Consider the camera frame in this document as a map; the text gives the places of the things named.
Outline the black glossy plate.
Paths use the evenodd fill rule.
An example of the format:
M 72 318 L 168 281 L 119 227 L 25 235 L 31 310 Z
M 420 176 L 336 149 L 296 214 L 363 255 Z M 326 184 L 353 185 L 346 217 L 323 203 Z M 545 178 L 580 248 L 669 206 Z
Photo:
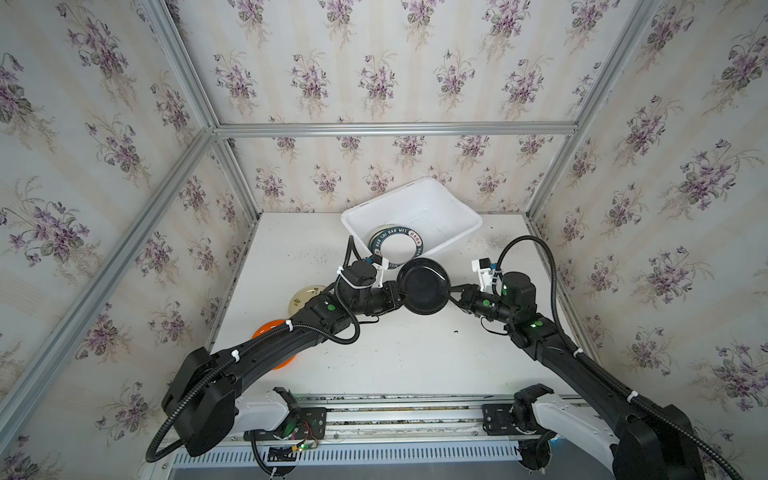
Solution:
M 438 313 L 449 301 L 451 281 L 446 270 L 429 258 L 405 263 L 397 276 L 402 306 L 417 315 Z

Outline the green Hao Wei plate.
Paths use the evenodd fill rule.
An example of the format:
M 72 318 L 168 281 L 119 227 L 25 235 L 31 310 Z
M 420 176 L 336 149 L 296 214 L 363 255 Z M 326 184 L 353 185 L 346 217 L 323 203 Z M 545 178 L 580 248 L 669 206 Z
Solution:
M 369 238 L 367 248 L 386 259 L 389 269 L 397 269 L 424 252 L 422 236 L 413 228 L 399 225 L 385 225 Z

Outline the beige plate with calligraphy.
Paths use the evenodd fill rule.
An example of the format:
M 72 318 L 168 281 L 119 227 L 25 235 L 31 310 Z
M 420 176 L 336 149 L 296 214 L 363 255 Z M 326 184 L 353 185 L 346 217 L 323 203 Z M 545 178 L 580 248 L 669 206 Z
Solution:
M 288 316 L 294 316 L 312 298 L 319 295 L 325 289 L 324 285 L 308 285 L 299 289 L 291 298 L 288 305 Z

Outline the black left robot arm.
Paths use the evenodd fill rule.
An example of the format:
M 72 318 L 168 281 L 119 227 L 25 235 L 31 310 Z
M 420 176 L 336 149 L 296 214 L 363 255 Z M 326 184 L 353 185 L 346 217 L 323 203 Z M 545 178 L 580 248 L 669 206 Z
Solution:
M 377 255 L 346 259 L 332 284 L 278 326 L 216 353 L 204 347 L 189 353 L 161 402 L 167 419 L 145 460 L 155 463 L 181 447 L 194 456 L 209 451 L 233 428 L 236 400 L 266 373 L 326 341 L 351 345 L 361 334 L 360 315 L 399 309 L 406 297 L 403 281 L 380 282 L 382 266 Z

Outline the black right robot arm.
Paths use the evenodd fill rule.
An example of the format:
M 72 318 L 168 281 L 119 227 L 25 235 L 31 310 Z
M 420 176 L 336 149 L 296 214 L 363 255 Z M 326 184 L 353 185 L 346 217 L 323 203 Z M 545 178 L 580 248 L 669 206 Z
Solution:
M 539 313 L 536 287 L 522 272 L 501 270 L 483 259 L 490 292 L 476 284 L 451 287 L 455 305 L 480 319 L 499 321 L 514 345 L 554 372 L 596 412 L 595 417 L 568 413 L 547 420 L 554 391 L 536 384 L 518 391 L 510 407 L 513 425 L 522 432 L 553 432 L 567 438 L 606 466 L 617 479 L 703 479 L 708 457 L 731 479 L 740 472 L 726 457 L 695 434 L 689 418 L 673 405 L 661 407 L 625 385 L 593 360 L 565 333 L 557 316 Z

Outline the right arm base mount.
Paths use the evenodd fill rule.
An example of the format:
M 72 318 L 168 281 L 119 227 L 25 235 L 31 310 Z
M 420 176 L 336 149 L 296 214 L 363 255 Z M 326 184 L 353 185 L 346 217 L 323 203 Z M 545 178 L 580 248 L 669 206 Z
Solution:
M 535 384 L 518 391 L 511 403 L 486 403 L 481 406 L 482 428 L 488 436 L 509 436 L 513 433 L 533 436 L 518 442 L 518 462 L 531 472 L 544 472 L 551 460 L 550 442 L 557 433 L 541 426 L 535 418 L 536 401 L 554 390 Z

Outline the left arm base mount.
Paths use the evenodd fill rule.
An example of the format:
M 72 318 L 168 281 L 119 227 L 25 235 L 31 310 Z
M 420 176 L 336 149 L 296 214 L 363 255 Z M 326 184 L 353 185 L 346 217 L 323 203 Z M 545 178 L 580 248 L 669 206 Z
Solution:
M 246 404 L 239 426 L 259 468 L 269 479 L 284 479 L 295 469 L 291 462 L 325 438 L 327 416 L 327 408 L 302 407 L 289 390 L 275 387 Z

